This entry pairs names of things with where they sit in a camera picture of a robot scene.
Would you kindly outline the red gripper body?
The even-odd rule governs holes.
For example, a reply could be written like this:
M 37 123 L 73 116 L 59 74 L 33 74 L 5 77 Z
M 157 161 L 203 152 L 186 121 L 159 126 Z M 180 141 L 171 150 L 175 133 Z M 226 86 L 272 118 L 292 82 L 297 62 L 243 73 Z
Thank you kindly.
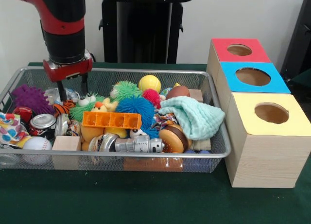
M 75 63 L 57 64 L 52 60 L 43 60 L 44 71 L 51 82 L 61 82 L 76 76 L 83 76 L 91 72 L 93 58 L 90 52 L 85 49 L 84 58 Z

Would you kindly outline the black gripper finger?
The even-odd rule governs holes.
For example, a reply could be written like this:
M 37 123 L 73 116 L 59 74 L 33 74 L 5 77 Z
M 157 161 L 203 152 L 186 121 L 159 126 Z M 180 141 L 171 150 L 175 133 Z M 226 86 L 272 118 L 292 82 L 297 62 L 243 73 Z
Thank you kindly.
M 62 102 L 66 101 L 67 100 L 67 94 L 66 94 L 66 90 L 62 84 L 62 81 L 58 81 L 56 82 L 57 83 L 57 86 L 58 86 L 58 91 L 59 91 L 59 95 L 60 95 L 60 100 Z
M 81 91 L 84 96 L 87 95 L 88 93 L 87 79 L 88 79 L 88 73 L 81 75 Z

